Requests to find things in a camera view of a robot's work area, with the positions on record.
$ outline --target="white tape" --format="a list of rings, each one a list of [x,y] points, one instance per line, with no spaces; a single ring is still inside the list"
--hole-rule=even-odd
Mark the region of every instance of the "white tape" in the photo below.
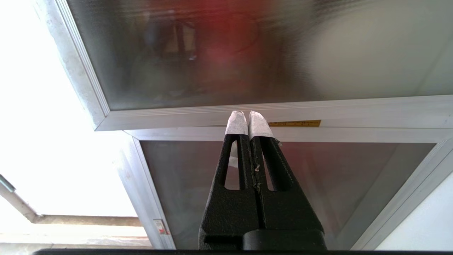
[[[249,138],[274,137],[266,119],[260,113],[250,111],[249,115]]]
[[[234,135],[248,135],[249,129],[247,126],[247,120],[243,112],[233,111],[228,124],[226,125],[225,134]]]

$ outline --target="yellow label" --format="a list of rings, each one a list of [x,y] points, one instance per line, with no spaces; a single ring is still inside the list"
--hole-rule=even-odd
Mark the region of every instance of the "yellow label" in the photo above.
[[[304,121],[286,121],[286,122],[270,122],[270,127],[315,127],[321,125],[321,120],[304,120]]]

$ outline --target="white wall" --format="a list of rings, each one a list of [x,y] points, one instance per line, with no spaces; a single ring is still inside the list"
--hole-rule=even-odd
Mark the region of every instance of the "white wall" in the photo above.
[[[441,164],[453,167],[453,152]],[[376,250],[453,250],[453,173]]]

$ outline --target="frosted glass pane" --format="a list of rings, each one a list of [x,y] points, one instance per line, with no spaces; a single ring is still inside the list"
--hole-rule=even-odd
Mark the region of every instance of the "frosted glass pane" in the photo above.
[[[141,145],[176,247],[197,249],[222,143],[147,141]],[[433,146],[284,142],[282,151],[324,227],[328,247],[349,249]],[[372,208],[353,222],[348,238],[339,243],[340,231],[386,167],[393,184],[382,187],[386,191],[372,198]],[[229,168],[226,187],[237,188],[238,182],[237,169]]]
[[[68,3],[112,110],[453,93],[450,0]]]

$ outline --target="black clamp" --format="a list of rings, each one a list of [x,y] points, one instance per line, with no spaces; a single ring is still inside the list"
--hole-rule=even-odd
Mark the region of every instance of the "black clamp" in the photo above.
[[[260,114],[254,118],[257,116],[262,118],[259,129],[270,132],[264,118]],[[252,123],[258,122],[251,116]],[[248,127],[249,134],[260,134],[254,128]],[[280,150],[279,141],[271,135],[252,135],[250,140],[248,134],[239,133],[225,135],[200,226],[199,249],[326,250],[323,227]],[[236,191],[225,188],[234,141],[240,184]],[[273,191],[267,186],[264,163]]]

